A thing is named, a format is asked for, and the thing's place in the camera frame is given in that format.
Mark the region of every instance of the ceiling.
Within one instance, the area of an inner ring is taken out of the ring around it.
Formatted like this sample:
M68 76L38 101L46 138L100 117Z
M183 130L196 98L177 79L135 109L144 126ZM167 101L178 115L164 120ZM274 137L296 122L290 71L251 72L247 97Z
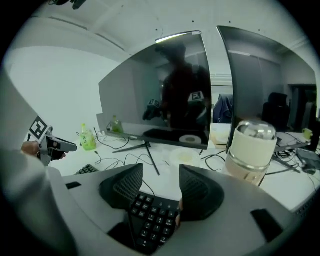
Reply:
M34 15L101 35L129 56L158 38L200 30L208 59L226 58L217 26L255 32L291 48L306 38L290 14L273 0L87 0L78 10L71 3L46 3Z

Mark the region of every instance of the tape roll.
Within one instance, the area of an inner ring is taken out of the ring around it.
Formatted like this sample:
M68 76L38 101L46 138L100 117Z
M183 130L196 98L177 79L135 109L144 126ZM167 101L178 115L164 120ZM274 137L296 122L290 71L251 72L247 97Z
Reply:
M201 138L195 135L184 135L180 137L179 139L180 142L183 143L190 143L190 144L201 144Z

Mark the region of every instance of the white cylinder device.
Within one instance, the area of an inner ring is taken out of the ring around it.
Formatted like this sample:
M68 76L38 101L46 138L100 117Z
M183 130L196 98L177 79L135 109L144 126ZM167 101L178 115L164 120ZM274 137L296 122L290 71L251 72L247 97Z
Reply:
M258 186L264 178L277 144L275 128L262 121L239 123L222 172Z

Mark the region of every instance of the computer monitor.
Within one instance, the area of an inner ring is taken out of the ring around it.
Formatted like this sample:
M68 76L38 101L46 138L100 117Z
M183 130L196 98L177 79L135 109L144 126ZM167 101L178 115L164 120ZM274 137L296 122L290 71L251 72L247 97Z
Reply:
M314 70L296 53L263 35L219 26L230 63L234 107L227 150L242 120L262 120L277 132L308 128L318 145Z
M122 122L124 138L207 149L211 79L200 31L156 40L99 83L103 117Z

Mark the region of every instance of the white desk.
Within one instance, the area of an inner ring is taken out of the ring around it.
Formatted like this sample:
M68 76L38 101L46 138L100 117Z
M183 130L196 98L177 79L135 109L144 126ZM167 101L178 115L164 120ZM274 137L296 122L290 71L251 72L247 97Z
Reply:
M212 130L216 130L217 128L220 128L219 124L211 124ZM282 138L283 142L285 142L286 140L287 142L292 141L293 144L295 143L294 139L287 134L281 134L278 135L278 137ZM106 141L103 141L104 138L104 136L99 137L100 141L114 148L119 148L126 143L125 141L119 140L114 142L107 142L114 140L114 138L110 136L105 139ZM106 167L116 162L116 160L110 159L103 160L100 164L95 165L95 163L100 159L98 155L94 153L95 150L85 151L80 146L79 141L75 141L74 143L78 146L78 150L76 152L70 152L66 158L50 163L50 166L57 168L62 176L73 175L87 164L91 164L98 170L103 171ZM128 145L124 147L124 149L140 145L141 143L141 141L130 141ZM179 187L179 175L177 173L173 173L170 167L165 162L170 152L176 148L178 147L151 143L150 153L152 154L154 162L160 172L160 176L157 175L153 166L145 164L142 161L139 161L139 163L143 163L143 180L152 188L156 196L179 201L182 197L182 193ZM127 154L133 154L137 157L139 157L141 154L148 154L147 150L144 148L135 149L128 152L113 153L114 150L112 148L102 145L99 142L97 142L96 151L99 153L102 159L117 158L121 161L125 160ZM217 154L221 151L221 149L216 149L215 145L210 140L208 150L205 150L202 153L201 157ZM220 156L226 159L225 152L221 153ZM151 163L151 160L147 156L142 156L141 158L148 163ZM137 158L128 156L125 164L135 164L136 161ZM222 169L224 162L219 157L212 157L208 160L208 164L214 169ZM204 160L201 161L200 167L203 169L208 169ZM272 161L268 169L268 173L278 172L285 169L285 166L281 165L278 162ZM315 193L315 188L312 181L314 182L314 185L317 189L320 186L320 171L317 170L314 176L308 175L302 171L301 173L288 171L274 175L267 175L265 176L260 187L277 201L279 201L287 209L295 211ZM144 183L142 184L141 191L152 195L152 192Z

